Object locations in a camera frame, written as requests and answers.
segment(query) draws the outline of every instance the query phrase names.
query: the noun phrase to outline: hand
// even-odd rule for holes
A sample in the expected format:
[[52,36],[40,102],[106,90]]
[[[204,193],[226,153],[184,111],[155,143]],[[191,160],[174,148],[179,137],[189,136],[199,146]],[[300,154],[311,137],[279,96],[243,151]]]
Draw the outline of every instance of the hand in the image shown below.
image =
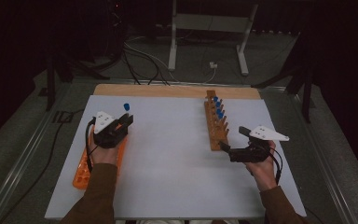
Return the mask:
[[[268,141],[269,147],[275,149],[276,145],[273,141]],[[260,191],[273,189],[277,187],[274,174],[274,163],[271,157],[267,157],[261,162],[245,162],[246,169],[253,175],[255,182]]]
[[118,149],[121,143],[116,147],[103,148],[97,147],[94,143],[93,132],[89,134],[89,150],[94,150],[91,153],[91,159],[94,164],[96,163],[109,163],[116,165],[117,164],[117,154]]

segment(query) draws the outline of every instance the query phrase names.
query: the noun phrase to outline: white tabletop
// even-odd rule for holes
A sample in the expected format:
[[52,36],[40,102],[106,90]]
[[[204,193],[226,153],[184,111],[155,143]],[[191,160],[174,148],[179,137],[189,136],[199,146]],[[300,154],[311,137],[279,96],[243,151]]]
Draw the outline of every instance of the white tabletop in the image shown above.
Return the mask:
[[[232,219],[263,217],[255,180],[242,163],[223,151],[211,151],[204,99],[91,96],[62,168],[45,218],[60,219],[84,190],[72,180],[84,149],[87,123],[104,111],[119,118],[131,105],[134,122],[117,182],[116,219]],[[273,128],[263,100],[223,99],[232,147],[246,147],[239,126]],[[304,206],[284,157],[280,185],[297,213]]]

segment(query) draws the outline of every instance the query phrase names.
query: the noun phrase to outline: floor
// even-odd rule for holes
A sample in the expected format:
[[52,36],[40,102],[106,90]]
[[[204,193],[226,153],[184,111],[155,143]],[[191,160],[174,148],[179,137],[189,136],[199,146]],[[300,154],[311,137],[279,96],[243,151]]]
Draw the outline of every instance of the floor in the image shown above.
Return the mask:
[[[141,84],[150,82],[157,70],[150,61],[134,56],[136,51],[152,55],[162,74],[163,78],[158,76],[150,84],[163,85],[162,80],[165,79],[171,85],[249,87],[279,73],[296,38],[280,34],[251,34],[245,49],[250,70],[247,77],[241,75],[235,54],[235,45],[240,42],[240,35],[195,35],[189,32],[179,39],[174,72],[169,72],[165,67],[170,49],[167,36],[150,40],[132,35],[125,46],[128,62],[133,71],[140,75],[136,77]],[[215,70],[209,67],[210,62],[217,63]],[[0,217],[7,214],[2,223],[57,222],[44,219],[44,214],[81,113],[74,115],[70,123],[64,124],[53,121],[55,113],[83,109],[99,83],[134,83],[128,66],[122,61],[100,72],[111,79],[96,80],[74,69],[76,77],[72,83],[57,81],[58,101],[48,113],[45,111],[47,99],[38,96],[40,90],[46,87],[46,72],[40,74],[34,80],[37,87],[34,93],[1,129],[0,188],[4,186],[21,153],[27,148],[32,151],[28,162],[13,180],[17,187],[0,190],[3,199]],[[275,128],[291,136],[291,141],[282,143],[282,147],[303,204],[307,207],[307,219],[312,223],[358,223],[358,163],[351,148],[318,88],[312,87],[311,124],[307,124],[299,115],[301,93],[298,96],[287,95],[283,91],[288,81],[288,78],[281,80],[260,90],[260,94],[268,106]],[[43,120],[47,121],[45,126],[40,125]],[[50,155],[49,165],[42,174]],[[39,181],[27,191],[39,176]],[[22,195],[25,197],[13,210],[9,210]],[[262,223],[262,219],[250,222]]]

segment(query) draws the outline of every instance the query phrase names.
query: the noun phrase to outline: brown sleeve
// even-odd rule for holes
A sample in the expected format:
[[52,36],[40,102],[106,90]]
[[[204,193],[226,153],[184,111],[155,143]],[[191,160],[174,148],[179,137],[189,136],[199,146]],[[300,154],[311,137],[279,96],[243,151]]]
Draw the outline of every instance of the brown sleeve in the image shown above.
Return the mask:
[[260,192],[261,202],[267,210],[270,223],[309,223],[305,218],[299,216],[284,195],[280,186]]
[[95,164],[83,198],[72,207],[60,223],[113,223],[116,180],[115,165]]

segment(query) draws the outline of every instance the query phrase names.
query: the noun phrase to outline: gray floor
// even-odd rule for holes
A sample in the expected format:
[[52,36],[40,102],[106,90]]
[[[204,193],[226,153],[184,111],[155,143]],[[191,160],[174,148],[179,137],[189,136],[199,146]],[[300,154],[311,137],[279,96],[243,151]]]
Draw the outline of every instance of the gray floor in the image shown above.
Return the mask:
[[[213,44],[179,46],[176,71],[169,74],[162,63],[159,63],[160,69],[171,84],[247,87],[277,75],[296,39],[290,35],[251,34],[245,51],[250,67],[248,77],[241,76],[235,54],[234,47],[240,41],[240,35],[231,35],[224,41]],[[133,36],[127,43],[132,48],[156,56],[164,63],[168,62],[168,37],[152,41]],[[155,74],[154,65],[146,60],[129,55],[129,61],[143,76],[152,77]],[[216,62],[218,67],[213,79],[205,83],[213,75],[213,70],[208,67],[209,62]],[[102,71],[102,74],[111,77],[108,83],[133,83],[124,63],[118,63]],[[148,78],[143,80],[143,83],[147,83]],[[282,147],[304,205],[324,223],[358,223],[358,163],[351,148],[318,88],[312,89],[312,123],[306,124],[298,113],[300,102],[297,96],[287,95],[282,91],[281,87],[287,82],[288,79],[277,82],[260,93],[266,101],[275,128],[291,137],[291,141],[282,143]],[[0,206],[4,208],[0,215],[20,198],[46,164],[55,133],[60,126],[58,123],[51,123],[55,111],[77,111],[84,108],[88,97],[101,81],[77,74],[72,84],[61,84],[59,96],[62,98],[59,97],[61,100],[50,113],[45,112],[47,99],[37,96],[40,89],[46,86],[46,74],[37,76],[35,83],[37,88],[34,93],[0,131],[0,187],[23,150],[29,148],[29,143],[35,144],[29,164],[15,181],[18,186],[8,193],[8,203]],[[45,220],[44,214],[80,118],[81,113],[75,115],[71,123],[62,125],[48,169],[4,223],[56,222]],[[32,140],[32,135],[43,119],[48,119],[48,126],[39,129],[42,131],[39,132],[38,141]],[[312,223],[320,223],[312,212],[308,211],[308,219]]]

